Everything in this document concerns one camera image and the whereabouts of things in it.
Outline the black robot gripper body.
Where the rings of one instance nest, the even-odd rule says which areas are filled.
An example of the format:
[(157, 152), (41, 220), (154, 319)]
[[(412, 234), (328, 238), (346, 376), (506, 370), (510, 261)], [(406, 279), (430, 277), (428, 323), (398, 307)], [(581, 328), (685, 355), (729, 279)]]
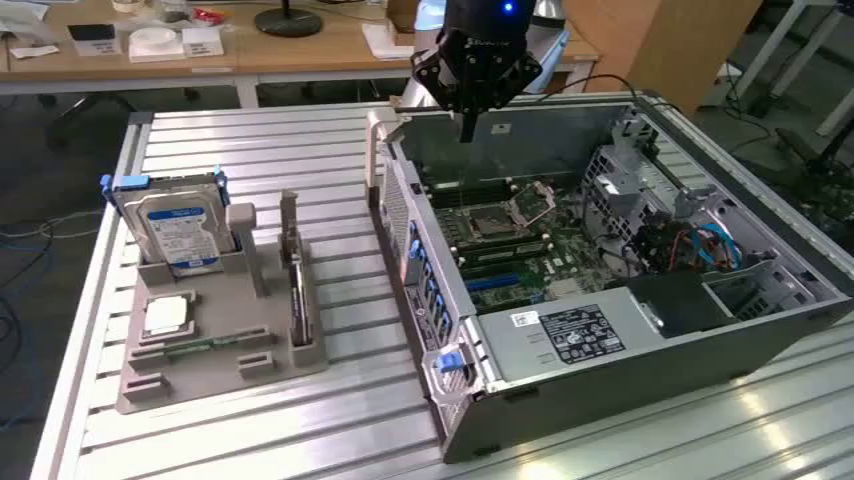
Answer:
[(517, 58), (526, 48), (530, 1), (449, 1), (437, 50), (461, 83), (466, 105), (466, 67), (472, 57)]

